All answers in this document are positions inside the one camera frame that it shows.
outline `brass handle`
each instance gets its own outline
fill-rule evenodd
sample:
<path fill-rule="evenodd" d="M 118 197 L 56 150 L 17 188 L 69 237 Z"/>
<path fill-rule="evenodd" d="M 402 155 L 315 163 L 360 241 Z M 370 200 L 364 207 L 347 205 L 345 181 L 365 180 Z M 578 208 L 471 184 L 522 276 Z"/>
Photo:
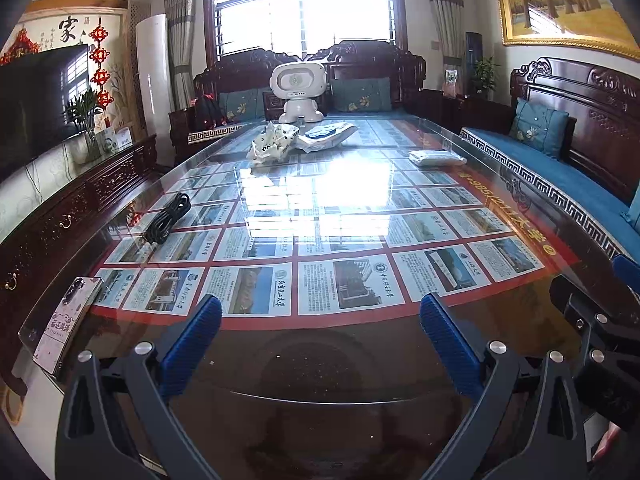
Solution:
<path fill-rule="evenodd" d="M 69 220 L 69 223 L 67 225 L 64 225 L 62 222 L 60 222 L 58 225 L 63 229 L 69 229 L 71 227 L 71 215 L 65 215 L 65 217 L 67 220 Z"/>
<path fill-rule="evenodd" d="M 16 278 L 15 272 L 9 274 L 9 277 L 10 277 L 11 280 L 14 280 L 14 286 L 11 286 L 11 285 L 9 285 L 9 282 L 6 282 L 4 284 L 4 288 L 7 289 L 7 290 L 14 290 L 14 288 L 18 286 L 18 280 Z"/>

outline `gray curtain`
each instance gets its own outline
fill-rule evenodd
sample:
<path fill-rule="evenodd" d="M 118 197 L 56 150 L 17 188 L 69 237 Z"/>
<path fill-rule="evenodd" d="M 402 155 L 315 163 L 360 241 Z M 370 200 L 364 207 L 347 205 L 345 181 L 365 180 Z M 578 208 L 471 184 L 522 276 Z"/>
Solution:
<path fill-rule="evenodd" d="M 191 106 L 193 75 L 191 46 L 196 10 L 194 0 L 164 0 L 169 44 L 169 71 L 176 109 Z"/>
<path fill-rule="evenodd" d="M 456 88 L 459 93 L 462 93 L 463 57 L 465 55 L 465 33 L 462 24 L 464 0 L 429 1 L 438 26 L 444 70 L 458 70 Z"/>

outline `blue gripper pad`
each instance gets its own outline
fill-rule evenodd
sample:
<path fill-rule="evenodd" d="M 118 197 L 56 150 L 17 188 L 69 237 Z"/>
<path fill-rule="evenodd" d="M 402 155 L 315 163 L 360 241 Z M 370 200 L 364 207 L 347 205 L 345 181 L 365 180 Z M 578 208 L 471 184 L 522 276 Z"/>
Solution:
<path fill-rule="evenodd" d="M 624 254 L 618 254 L 611 261 L 613 273 L 625 282 L 634 292 L 640 294 L 640 266 Z"/>
<path fill-rule="evenodd" d="M 158 392 L 165 401 L 183 393 L 220 328 L 222 306 L 218 298 L 207 295 L 196 308 L 199 311 L 160 363 Z"/>
<path fill-rule="evenodd" d="M 431 294 L 422 298 L 420 324 L 440 356 L 456 390 L 477 401 L 484 390 L 482 364 L 445 307 Z"/>

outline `tv screen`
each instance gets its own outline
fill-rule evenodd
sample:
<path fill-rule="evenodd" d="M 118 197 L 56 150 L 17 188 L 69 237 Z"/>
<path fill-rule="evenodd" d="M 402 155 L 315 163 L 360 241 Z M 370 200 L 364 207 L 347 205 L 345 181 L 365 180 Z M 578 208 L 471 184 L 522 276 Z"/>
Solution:
<path fill-rule="evenodd" d="M 64 107 L 88 88 L 85 44 L 26 54 L 0 66 L 0 181 L 77 133 Z"/>

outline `gold picture frame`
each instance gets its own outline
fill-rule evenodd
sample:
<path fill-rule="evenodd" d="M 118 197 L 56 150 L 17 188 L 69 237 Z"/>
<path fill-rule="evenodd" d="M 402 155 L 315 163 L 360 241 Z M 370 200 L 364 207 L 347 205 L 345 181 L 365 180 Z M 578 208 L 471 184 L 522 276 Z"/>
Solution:
<path fill-rule="evenodd" d="M 610 0 L 499 0 L 505 45 L 551 44 L 640 60 L 640 48 Z"/>

